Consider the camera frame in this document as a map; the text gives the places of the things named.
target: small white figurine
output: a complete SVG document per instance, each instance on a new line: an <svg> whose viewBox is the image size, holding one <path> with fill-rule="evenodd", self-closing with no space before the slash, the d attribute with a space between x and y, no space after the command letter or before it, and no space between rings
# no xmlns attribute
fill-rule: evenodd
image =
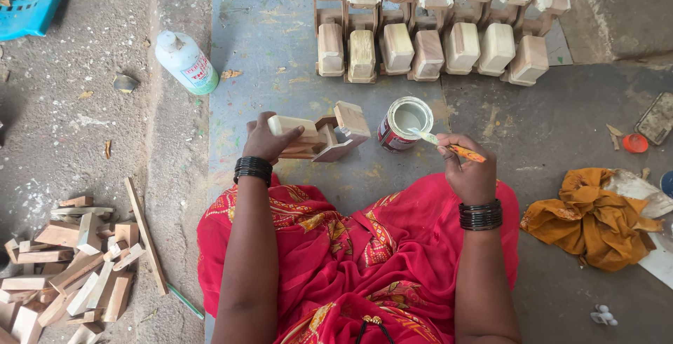
<svg viewBox="0 0 673 344"><path fill-rule="evenodd" d="M598 312L592 312L590 314L591 319L593 319L594 322L607 324L609 326L617 325L617 320L614 319L614 316L612 316L612 314L610 313L610 309L608 309L608 306L604 304L597 304L596 311Z"/></svg>

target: black bangle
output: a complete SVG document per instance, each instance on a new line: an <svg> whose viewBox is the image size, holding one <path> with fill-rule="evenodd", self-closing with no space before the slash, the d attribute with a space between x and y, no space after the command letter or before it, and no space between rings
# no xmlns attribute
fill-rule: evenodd
<svg viewBox="0 0 673 344"><path fill-rule="evenodd" d="M462 229L484 231L499 228L503 224L503 210L498 199L488 205L465 206L461 203L458 211Z"/></svg>
<svg viewBox="0 0 673 344"><path fill-rule="evenodd" d="M273 167L268 161L255 156L244 156L236 161L233 170L233 183L238 185L240 176L254 176L266 181L266 186L271 187L271 173Z"/></svg>

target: white plastic bottle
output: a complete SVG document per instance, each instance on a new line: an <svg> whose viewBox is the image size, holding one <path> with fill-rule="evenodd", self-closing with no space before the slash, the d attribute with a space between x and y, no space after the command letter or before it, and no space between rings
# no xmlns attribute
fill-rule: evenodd
<svg viewBox="0 0 673 344"><path fill-rule="evenodd" d="M154 52L159 63L193 94L208 94L217 87L213 65L187 34L159 33Z"/></svg>

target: orange cloth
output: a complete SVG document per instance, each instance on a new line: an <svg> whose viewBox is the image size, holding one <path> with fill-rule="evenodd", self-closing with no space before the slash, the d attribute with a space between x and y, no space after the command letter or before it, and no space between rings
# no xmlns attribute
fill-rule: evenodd
<svg viewBox="0 0 673 344"><path fill-rule="evenodd" d="M613 173L606 168L568 171L560 200L533 203L520 227L604 271L635 264L656 249L646 232L661 231L662 221L640 216L647 201L603 190Z"/></svg>

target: bottle label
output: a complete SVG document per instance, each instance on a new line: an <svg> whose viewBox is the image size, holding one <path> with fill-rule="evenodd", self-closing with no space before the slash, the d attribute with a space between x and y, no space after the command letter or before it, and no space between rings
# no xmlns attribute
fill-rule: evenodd
<svg viewBox="0 0 673 344"><path fill-rule="evenodd" d="M213 77L215 73L213 66L211 66L208 59L203 54L203 51L198 51L198 59L194 65L181 71L181 73L194 85L198 90L207 89L212 90L217 85L217 77Z"/></svg>

